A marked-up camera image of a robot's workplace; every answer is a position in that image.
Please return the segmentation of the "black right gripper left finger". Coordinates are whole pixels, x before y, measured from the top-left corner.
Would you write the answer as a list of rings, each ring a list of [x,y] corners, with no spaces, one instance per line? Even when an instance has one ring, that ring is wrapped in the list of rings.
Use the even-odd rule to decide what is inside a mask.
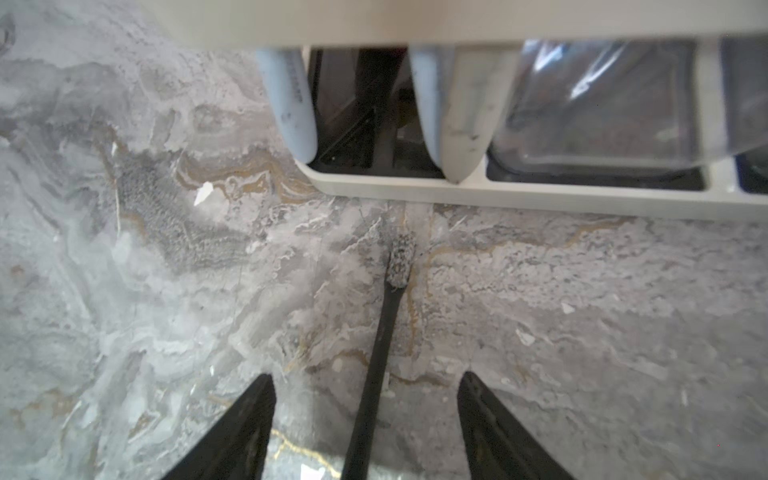
[[[163,479],[261,478],[275,405],[273,378],[261,374]]]

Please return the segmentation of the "pale blue toothbrush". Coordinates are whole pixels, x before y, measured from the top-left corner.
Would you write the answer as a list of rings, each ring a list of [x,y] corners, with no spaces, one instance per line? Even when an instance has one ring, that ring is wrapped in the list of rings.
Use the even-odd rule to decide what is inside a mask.
[[[318,151],[318,132],[301,49],[266,48],[254,56],[286,147],[296,161],[311,163]]]

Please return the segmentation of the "grey green toothbrush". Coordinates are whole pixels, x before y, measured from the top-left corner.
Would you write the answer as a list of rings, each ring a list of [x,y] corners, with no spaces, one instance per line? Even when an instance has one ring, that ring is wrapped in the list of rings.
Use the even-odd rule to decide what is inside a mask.
[[[449,182],[463,182],[485,156],[507,106],[520,50],[519,43],[454,48],[440,142]]]

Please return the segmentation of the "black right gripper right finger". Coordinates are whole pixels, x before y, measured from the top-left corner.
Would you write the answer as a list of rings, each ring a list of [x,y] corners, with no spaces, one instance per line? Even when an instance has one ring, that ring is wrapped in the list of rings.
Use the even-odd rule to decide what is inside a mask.
[[[459,383],[457,407],[472,479],[573,480],[471,371]]]

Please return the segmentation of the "light blue toothbrush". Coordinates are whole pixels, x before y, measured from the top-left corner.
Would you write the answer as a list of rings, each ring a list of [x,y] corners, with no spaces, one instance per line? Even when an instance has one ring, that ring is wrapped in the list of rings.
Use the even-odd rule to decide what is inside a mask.
[[[454,48],[410,44],[408,56],[424,143],[432,163],[442,169],[441,121],[451,86]]]

